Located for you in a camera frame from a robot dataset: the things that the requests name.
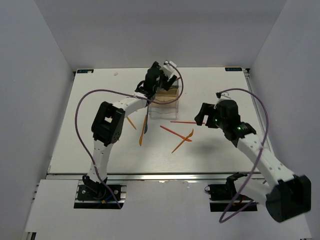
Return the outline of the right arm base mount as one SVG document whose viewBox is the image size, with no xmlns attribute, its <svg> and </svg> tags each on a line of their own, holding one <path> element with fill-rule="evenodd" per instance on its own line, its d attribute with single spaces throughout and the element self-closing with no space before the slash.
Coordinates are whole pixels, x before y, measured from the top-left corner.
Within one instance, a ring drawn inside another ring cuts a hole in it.
<svg viewBox="0 0 320 240">
<path fill-rule="evenodd" d="M 236 172 L 235 174 L 226 178 L 225 183 L 209 184 L 204 188 L 204 192 L 209 195 L 209 206 L 212 213 L 223 213 L 225 208 L 231 202 L 233 196 L 236 194 L 236 188 L 234 182 L 238 179 L 244 179 L 248 175 L 242 172 Z M 252 199 L 239 195 L 234 203 L 232 203 L 228 212 L 235 213 L 249 203 Z"/>
</svg>

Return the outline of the orange plastic fork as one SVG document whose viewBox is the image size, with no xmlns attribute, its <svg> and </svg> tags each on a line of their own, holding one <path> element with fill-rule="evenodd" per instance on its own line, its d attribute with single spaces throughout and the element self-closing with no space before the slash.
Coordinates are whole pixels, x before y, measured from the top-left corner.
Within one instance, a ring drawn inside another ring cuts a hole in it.
<svg viewBox="0 0 320 240">
<path fill-rule="evenodd" d="M 192 131 L 183 138 L 183 140 L 174 148 L 174 150 L 171 152 L 172 154 L 184 143 L 187 141 L 187 139 L 189 139 L 190 137 L 192 137 L 194 134 L 194 129 L 192 129 Z"/>
</svg>

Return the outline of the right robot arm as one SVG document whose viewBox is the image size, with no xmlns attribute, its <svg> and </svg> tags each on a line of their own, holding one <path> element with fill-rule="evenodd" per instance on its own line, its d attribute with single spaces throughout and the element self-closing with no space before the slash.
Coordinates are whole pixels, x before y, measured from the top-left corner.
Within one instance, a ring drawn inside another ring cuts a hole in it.
<svg viewBox="0 0 320 240">
<path fill-rule="evenodd" d="M 198 126 L 221 129 L 224 136 L 242 152 L 263 175 L 266 183 L 249 180 L 248 174 L 237 172 L 226 179 L 226 195 L 236 200 L 245 195 L 266 207 L 278 223 L 311 210 L 312 185 L 305 175 L 296 175 L 269 150 L 263 148 L 256 130 L 241 121 L 234 100 L 220 100 L 217 104 L 202 103 L 194 120 Z"/>
</svg>

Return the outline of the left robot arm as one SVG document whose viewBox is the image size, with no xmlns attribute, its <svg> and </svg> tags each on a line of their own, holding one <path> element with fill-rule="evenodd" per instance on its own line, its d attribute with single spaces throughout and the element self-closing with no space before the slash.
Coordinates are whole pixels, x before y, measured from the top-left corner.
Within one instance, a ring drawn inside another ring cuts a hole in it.
<svg viewBox="0 0 320 240">
<path fill-rule="evenodd" d="M 124 99 L 114 103 L 103 102 L 99 106 L 93 120 L 93 155 L 89 172 L 83 176 L 85 183 L 92 182 L 88 193 L 99 200 L 105 196 L 106 187 L 100 182 L 107 181 L 107 167 L 113 145 L 122 134 L 124 120 L 130 114 L 146 108 L 150 103 L 165 105 L 173 103 L 156 100 L 159 90 L 168 91 L 181 75 L 175 75 L 177 65 L 165 61 L 163 65 L 154 62 L 147 70 L 144 80 L 138 83 L 133 94 L 127 94 Z"/>
</svg>

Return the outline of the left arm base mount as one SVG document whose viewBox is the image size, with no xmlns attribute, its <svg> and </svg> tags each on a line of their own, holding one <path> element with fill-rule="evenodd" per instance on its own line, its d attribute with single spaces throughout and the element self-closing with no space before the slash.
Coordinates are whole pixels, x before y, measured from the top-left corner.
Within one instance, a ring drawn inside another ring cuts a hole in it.
<svg viewBox="0 0 320 240">
<path fill-rule="evenodd" d="M 73 208 L 96 210 L 120 210 L 126 198 L 126 185 L 105 184 L 82 176 L 82 183 L 77 187 Z"/>
</svg>

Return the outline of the red chopstick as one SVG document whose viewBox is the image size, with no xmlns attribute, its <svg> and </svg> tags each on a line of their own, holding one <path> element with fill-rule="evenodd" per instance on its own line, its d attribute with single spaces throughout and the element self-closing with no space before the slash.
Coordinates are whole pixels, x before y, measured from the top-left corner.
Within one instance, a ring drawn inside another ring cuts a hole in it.
<svg viewBox="0 0 320 240">
<path fill-rule="evenodd" d="M 205 122 L 197 123 L 195 121 L 170 121 L 170 123 L 176 123 L 176 124 L 196 124 L 196 125 L 203 125 Z"/>
</svg>

